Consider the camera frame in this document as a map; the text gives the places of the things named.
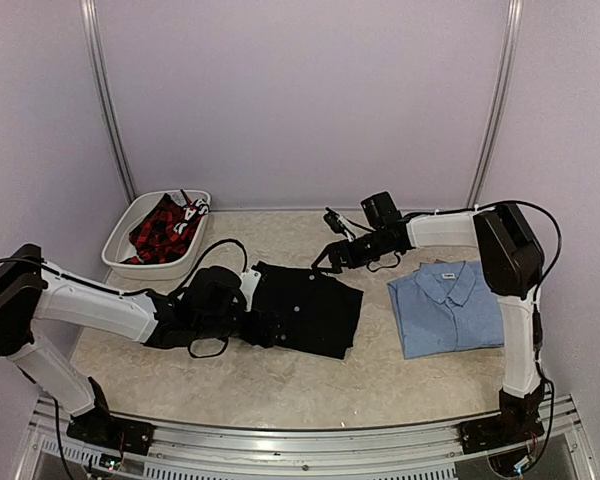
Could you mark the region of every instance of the plaid shirt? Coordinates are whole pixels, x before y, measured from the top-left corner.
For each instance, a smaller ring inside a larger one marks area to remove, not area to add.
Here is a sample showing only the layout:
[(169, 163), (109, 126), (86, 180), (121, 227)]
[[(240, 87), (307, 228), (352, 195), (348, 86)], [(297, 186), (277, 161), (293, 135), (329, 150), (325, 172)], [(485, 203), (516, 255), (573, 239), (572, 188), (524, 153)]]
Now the plaid shirt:
[(187, 253), (198, 224), (208, 211), (209, 206), (203, 200), (180, 207), (165, 193), (129, 234), (129, 241), (136, 247), (137, 255), (124, 263), (145, 265), (178, 260)]

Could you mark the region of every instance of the table surface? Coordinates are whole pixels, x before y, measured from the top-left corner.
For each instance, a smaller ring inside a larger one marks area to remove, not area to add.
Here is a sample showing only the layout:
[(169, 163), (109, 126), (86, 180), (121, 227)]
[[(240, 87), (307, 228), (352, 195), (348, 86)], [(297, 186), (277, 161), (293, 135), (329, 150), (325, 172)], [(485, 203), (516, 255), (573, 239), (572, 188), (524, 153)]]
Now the table surface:
[[(357, 212), (347, 215), (363, 221)], [(324, 224), (322, 212), (214, 213), (201, 248), (227, 237), (245, 244), (250, 265), (262, 260), (301, 268), (308, 268), (327, 243), (342, 238)], [(112, 410), (188, 423), (351, 428), (495, 410), (504, 373), (502, 349), (404, 360), (386, 286), (420, 263), (476, 259), (472, 248), (423, 248), (407, 253), (395, 269), (340, 275), (340, 281), (365, 292), (354, 346), (344, 361), (252, 347), (237, 339), (220, 357), (194, 360), (185, 349), (156, 350), (85, 329), (72, 362), (100, 383)], [(211, 264), (238, 272), (242, 255), (224, 245), (203, 262)], [(112, 273), (108, 283), (166, 293), (178, 280), (143, 282)]]

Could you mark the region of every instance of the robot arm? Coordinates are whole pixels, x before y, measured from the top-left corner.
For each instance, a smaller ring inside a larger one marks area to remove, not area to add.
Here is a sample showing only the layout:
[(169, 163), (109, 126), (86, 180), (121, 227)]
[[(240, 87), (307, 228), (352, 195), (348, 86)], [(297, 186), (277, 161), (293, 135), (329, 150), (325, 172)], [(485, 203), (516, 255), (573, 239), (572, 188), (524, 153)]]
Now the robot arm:
[[(495, 234), (490, 233), (490, 227), (504, 225), (500, 215), (502, 212), (496, 213), (490, 210), (480, 213), (471, 211), (419, 216), (407, 223), (407, 234), (413, 248), (464, 246), (480, 249), (485, 279), (496, 294), (502, 312), (505, 344), (505, 373), (502, 388), (505, 393), (513, 397), (524, 398), (534, 392), (541, 383), (535, 364), (533, 335), (533, 313), (537, 310), (537, 301), (534, 303), (533, 294), (538, 287), (512, 281), (507, 274), (515, 279), (515, 272), (507, 272), (506, 266), (495, 264), (501, 262), (490, 259), (493, 256), (492, 249), (495, 243)], [(480, 242), (476, 231), (480, 232)], [(506, 230), (499, 232), (498, 240), (499, 243), (505, 244), (507, 240), (513, 242), (512, 236), (507, 234)], [(510, 251), (517, 251), (518, 247), (515, 245), (507, 246), (511, 247)]]
[[(500, 414), (460, 424), (463, 449), (474, 453), (524, 441), (532, 434), (541, 436), (538, 407), (545, 380), (536, 362), (542, 344), (538, 300), (544, 253), (517, 204), (403, 216), (383, 192), (363, 200), (362, 208), (373, 231), (327, 245), (312, 268), (341, 273), (343, 268), (368, 267), (387, 253), (433, 246), (477, 247), (485, 281), (502, 312), (506, 363)], [(338, 217), (329, 210), (325, 221), (340, 233)], [(331, 265), (320, 267), (325, 259)]]
[(112, 290), (45, 262), (39, 247), (24, 245), (0, 267), (0, 356), (71, 415), (70, 437), (114, 450), (124, 438), (125, 451), (146, 455), (153, 426), (111, 415), (100, 386), (71, 366), (38, 321), (69, 322), (161, 349), (235, 335), (248, 314), (246, 298), (253, 296), (257, 276), (246, 272), (241, 280), (211, 267), (201, 269), (194, 282), (195, 295), (187, 289), (182, 298), (149, 289)]

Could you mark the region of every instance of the shirt collar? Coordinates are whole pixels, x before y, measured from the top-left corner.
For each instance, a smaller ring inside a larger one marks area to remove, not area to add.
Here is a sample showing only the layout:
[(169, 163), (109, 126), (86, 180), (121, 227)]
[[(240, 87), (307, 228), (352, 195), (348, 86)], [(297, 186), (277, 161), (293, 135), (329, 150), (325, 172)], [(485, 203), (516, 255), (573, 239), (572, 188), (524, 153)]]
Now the shirt collar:
[(449, 294), (444, 291), (440, 283), (436, 280), (433, 273), (425, 273), (420, 271), (416, 274), (416, 283), (422, 291), (431, 298), (434, 302), (442, 304), (449, 297), (456, 305), (464, 305), (473, 291), (473, 286), (476, 283), (476, 275), (473, 273), (471, 266), (467, 262), (463, 262), (462, 269), (457, 276)]

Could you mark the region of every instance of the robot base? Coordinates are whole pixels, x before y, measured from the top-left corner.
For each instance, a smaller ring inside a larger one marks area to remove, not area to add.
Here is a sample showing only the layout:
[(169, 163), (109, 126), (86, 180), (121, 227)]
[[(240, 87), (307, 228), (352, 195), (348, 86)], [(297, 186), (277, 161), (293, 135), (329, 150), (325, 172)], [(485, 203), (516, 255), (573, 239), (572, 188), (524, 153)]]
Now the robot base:
[(109, 406), (98, 382), (89, 377), (89, 383), (95, 395), (94, 408), (71, 418), (67, 436), (116, 452), (146, 456), (156, 427), (147, 422), (114, 417), (109, 413)]
[(110, 417), (110, 420), (115, 425), (115, 435), (93, 435), (90, 434), (90, 429), (85, 429), (81, 424), (74, 422), (69, 425), (67, 436), (115, 451), (122, 450), (137, 455), (147, 455), (153, 440), (153, 431), (155, 430), (153, 425), (119, 417)]
[(458, 430), (460, 431), (462, 451), (465, 454), (494, 450), (525, 442), (531, 440), (532, 434), (538, 438), (544, 435), (544, 427), (539, 416), (530, 418), (526, 424), (520, 426), (518, 433), (511, 436), (503, 435), (500, 415), (462, 422), (458, 425)]

